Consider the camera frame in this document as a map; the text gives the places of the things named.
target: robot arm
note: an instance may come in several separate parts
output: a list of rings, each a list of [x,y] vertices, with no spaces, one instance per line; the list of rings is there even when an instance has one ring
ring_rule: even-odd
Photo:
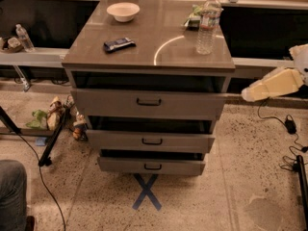
[[[277,67],[272,72],[242,90],[247,102],[297,92],[303,85],[308,86],[308,44],[290,49],[295,68]]]

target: brown tabletop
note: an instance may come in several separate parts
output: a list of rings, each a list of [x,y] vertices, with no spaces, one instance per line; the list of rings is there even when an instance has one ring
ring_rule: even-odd
[[[132,21],[117,22],[106,10],[118,2],[106,0],[98,4],[65,56],[64,66],[77,64],[84,68],[234,70],[220,29],[214,52],[207,56],[196,53],[197,31],[187,30],[183,26],[192,11],[192,2],[125,1],[138,4],[141,10]],[[121,38],[129,38],[137,46],[114,53],[104,51],[105,41]]]

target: clear water bottle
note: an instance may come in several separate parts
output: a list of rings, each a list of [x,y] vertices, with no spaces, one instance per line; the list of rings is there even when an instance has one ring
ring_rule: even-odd
[[[25,48],[26,52],[36,51],[35,47],[33,46],[32,42],[29,38],[27,30],[24,29],[20,24],[16,25],[16,33],[19,37],[19,40],[20,40],[22,46]]]
[[[222,12],[219,0],[207,0],[200,17],[199,32],[196,41],[196,51],[207,55],[213,51],[220,14]]]

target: jeans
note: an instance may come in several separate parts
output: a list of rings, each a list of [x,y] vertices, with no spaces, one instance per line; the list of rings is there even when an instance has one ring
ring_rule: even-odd
[[[24,231],[27,218],[27,174],[18,161],[0,160],[0,230]]]

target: drawer handle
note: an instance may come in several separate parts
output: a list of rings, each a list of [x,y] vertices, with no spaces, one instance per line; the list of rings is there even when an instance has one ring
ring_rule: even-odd
[[[146,164],[144,164],[144,169],[146,169],[146,170],[161,170],[162,165],[160,165],[159,167],[147,167]]]
[[[160,106],[162,104],[162,99],[158,100],[140,100],[137,98],[136,103],[142,106]]]
[[[151,142],[151,141],[148,141],[147,139],[142,138],[142,143],[143,144],[149,144],[149,145],[161,145],[163,143],[163,139],[160,139],[157,142],[154,142],[154,141]]]

